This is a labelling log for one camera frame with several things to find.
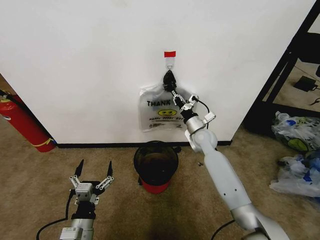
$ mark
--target plastic bag of bottles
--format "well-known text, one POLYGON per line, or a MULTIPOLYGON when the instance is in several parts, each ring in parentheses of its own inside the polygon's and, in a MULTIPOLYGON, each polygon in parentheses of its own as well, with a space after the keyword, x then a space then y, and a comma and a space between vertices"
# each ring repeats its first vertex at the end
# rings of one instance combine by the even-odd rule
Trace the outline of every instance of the plastic bag of bottles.
POLYGON ((269 187, 279 193, 320 197, 320 150, 295 157, 284 157, 279 161, 282 167, 278 179, 269 187))
POLYGON ((297 151, 320 148, 320 118, 290 117, 287 113, 277 111, 271 129, 276 139, 297 151))

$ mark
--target red trash can base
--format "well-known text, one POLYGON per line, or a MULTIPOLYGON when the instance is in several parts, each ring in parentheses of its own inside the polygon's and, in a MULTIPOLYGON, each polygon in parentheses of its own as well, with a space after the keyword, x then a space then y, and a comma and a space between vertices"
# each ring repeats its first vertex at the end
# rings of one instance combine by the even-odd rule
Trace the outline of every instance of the red trash can base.
POLYGON ((142 186, 144 187, 144 189, 149 192, 149 193, 152 193, 152 194, 159 194, 159 193, 162 193, 164 190, 167 189, 167 187, 169 186, 169 183, 170 181, 168 181, 167 183, 163 184, 163 185, 160 185, 160 186, 153 186, 153 185, 150 185, 150 184, 147 184, 146 182, 144 182, 141 179, 141 182, 142 182, 142 186))

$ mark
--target red tape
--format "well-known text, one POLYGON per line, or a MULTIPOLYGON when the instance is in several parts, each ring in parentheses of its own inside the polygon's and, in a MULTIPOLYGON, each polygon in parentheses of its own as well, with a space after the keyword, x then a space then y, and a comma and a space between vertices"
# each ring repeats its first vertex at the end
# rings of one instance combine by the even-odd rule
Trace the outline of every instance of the red tape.
POLYGON ((174 58, 176 56, 176 51, 165 51, 164 57, 165 58, 174 58))

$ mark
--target baseboard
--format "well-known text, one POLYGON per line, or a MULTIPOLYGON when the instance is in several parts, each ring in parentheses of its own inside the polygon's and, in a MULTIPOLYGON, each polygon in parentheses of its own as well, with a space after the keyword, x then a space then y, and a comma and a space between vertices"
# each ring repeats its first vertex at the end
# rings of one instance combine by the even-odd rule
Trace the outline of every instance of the baseboard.
MULTIPOLYGON (((231 141, 218 141, 218 146, 229 146, 231 141)), ((170 147, 185 147, 190 146, 187 141, 174 142, 122 142, 122 143, 57 143, 60 149, 100 149, 100 148, 140 148, 152 146, 170 146, 170 147)))

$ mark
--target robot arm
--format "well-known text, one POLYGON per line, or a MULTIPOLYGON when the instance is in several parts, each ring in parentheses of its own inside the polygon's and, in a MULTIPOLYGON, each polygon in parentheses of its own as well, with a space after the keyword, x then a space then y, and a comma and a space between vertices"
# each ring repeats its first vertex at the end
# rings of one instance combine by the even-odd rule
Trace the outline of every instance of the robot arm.
POLYGON ((172 93, 174 103, 180 108, 180 113, 187 126, 185 136, 195 152, 204 154, 204 164, 222 199, 227 204, 234 220, 245 230, 255 231, 244 240, 288 240, 287 234, 275 221, 264 216, 251 203, 248 194, 231 166, 228 159, 216 150, 218 140, 216 135, 205 129, 207 123, 216 116, 209 112, 204 120, 192 111, 196 95, 186 102, 176 92, 176 80, 171 70, 163 78, 164 89, 172 93))
POLYGON ((69 179, 74 187, 76 195, 75 204, 78 205, 76 212, 72 215, 71 227, 62 229, 60 240, 92 240, 94 236, 94 220, 96 219, 95 209, 99 203, 99 195, 114 181, 112 162, 109 163, 107 177, 99 181, 82 181, 81 175, 84 161, 76 168, 75 173, 69 179))

